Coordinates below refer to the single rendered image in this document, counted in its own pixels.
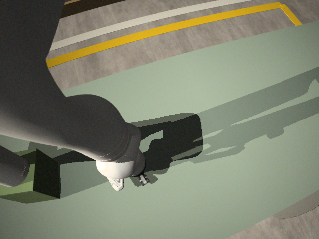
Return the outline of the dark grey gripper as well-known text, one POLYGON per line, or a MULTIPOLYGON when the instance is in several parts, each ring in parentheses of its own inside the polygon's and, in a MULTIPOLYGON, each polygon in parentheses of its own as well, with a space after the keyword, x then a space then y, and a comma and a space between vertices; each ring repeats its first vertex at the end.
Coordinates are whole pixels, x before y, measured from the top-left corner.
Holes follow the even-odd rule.
MULTIPOLYGON (((145 167, 146 167, 146 162, 145 162, 145 167)), ((144 167, 144 169, 145 169, 145 167, 144 167)), ((137 177, 142 186, 144 186, 145 184, 149 183, 149 179, 144 174, 144 169, 143 169, 143 171, 140 174, 138 174, 136 176, 132 176, 132 177, 137 177)))

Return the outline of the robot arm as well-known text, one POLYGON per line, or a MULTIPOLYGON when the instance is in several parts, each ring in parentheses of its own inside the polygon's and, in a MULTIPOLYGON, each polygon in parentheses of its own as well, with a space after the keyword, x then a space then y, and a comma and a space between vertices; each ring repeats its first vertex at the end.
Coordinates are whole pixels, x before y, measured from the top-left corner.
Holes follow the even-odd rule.
MULTIPOLYGON (((120 191, 145 167, 141 132, 108 100, 66 97, 53 79, 46 57, 65 1, 0 0, 0 134, 80 152, 120 191)), ((1 185, 18 186, 28 172, 26 159, 0 145, 1 185)))

